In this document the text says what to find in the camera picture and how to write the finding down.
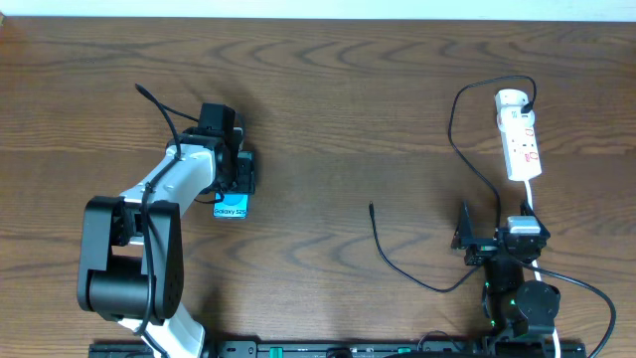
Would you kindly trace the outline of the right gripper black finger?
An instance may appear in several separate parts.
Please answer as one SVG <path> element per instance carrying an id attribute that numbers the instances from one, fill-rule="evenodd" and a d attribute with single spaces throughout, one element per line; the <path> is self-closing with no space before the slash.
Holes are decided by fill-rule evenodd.
<path id="1" fill-rule="evenodd" d="M 473 225 L 469 215 L 468 205 L 463 202 L 460 211 L 458 223 L 453 234 L 451 241 L 451 248 L 453 250 L 466 250 L 469 246 L 473 245 L 475 236 L 473 233 Z"/>
<path id="2" fill-rule="evenodd" d="M 535 216 L 537 218 L 541 226 L 541 232 L 538 234 L 538 236 L 549 236 L 551 234 L 546 228 L 546 226 L 537 217 L 535 210 L 533 209 L 533 205 L 528 200 L 523 202 L 523 205 L 520 207 L 520 209 L 521 209 L 521 216 Z"/>

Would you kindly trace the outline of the blue Galaxy smartphone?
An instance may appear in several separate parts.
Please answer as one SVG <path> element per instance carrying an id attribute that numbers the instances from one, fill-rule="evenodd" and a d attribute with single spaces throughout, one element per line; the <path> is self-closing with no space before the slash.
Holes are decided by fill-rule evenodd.
<path id="1" fill-rule="evenodd" d="M 247 194 L 226 194 L 214 205 L 216 219 L 245 219 L 248 215 L 249 196 Z"/>

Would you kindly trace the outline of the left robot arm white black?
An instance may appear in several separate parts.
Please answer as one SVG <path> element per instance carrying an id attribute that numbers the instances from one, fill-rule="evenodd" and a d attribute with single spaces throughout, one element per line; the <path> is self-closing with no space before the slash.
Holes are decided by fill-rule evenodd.
<path id="1" fill-rule="evenodd" d="M 222 204 L 255 189 L 253 155 L 239 126 L 199 124 L 116 197 L 95 196 L 82 222 L 77 300 L 84 311 L 139 336 L 154 357 L 215 357 L 207 329 L 182 302 L 181 219 L 202 194 Z"/>

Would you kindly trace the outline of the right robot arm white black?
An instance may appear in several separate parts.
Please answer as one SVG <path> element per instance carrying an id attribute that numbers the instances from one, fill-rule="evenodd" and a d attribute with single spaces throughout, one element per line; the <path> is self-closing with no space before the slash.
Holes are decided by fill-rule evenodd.
<path id="1" fill-rule="evenodd" d="M 482 339 L 492 355 L 510 354 L 527 348 L 542 349 L 555 331 L 560 304 L 559 290 L 541 280 L 524 279 L 523 269 L 536 260 L 547 245 L 550 232 L 527 202 L 521 214 L 491 238 L 474 234 L 468 206 L 459 211 L 451 247 L 465 252 L 464 262 L 485 270 L 484 310 L 493 332 Z"/>

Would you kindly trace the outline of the white usb charger plug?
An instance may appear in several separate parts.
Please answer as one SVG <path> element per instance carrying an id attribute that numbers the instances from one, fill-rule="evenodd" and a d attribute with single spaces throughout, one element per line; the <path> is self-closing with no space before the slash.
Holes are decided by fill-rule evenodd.
<path id="1" fill-rule="evenodd" d="M 535 113 L 532 110 L 524 112 L 524 108 L 519 105 L 505 105 L 498 109 L 497 125 L 501 132 L 533 127 L 535 121 Z"/>

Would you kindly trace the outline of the white power strip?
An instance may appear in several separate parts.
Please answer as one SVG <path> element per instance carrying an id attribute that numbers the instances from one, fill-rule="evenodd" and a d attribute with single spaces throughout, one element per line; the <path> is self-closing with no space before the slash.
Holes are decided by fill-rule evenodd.
<path id="1" fill-rule="evenodd" d="M 501 89 L 495 95 L 496 109 L 505 105 L 529 104 L 528 96 L 518 89 Z M 530 181 L 542 174 L 542 166 L 534 127 L 501 132 L 508 179 L 516 182 Z"/>

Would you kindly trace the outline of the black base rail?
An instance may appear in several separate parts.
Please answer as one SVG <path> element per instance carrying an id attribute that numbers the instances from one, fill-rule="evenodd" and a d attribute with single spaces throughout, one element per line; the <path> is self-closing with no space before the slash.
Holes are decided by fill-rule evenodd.
<path id="1" fill-rule="evenodd" d="M 422 343 L 257 343 L 225 341 L 207 345 L 202 355 L 217 358 L 329 358 L 329 357 L 553 357 L 550 344 L 501 343 L 491 352 L 475 343 L 433 339 Z"/>

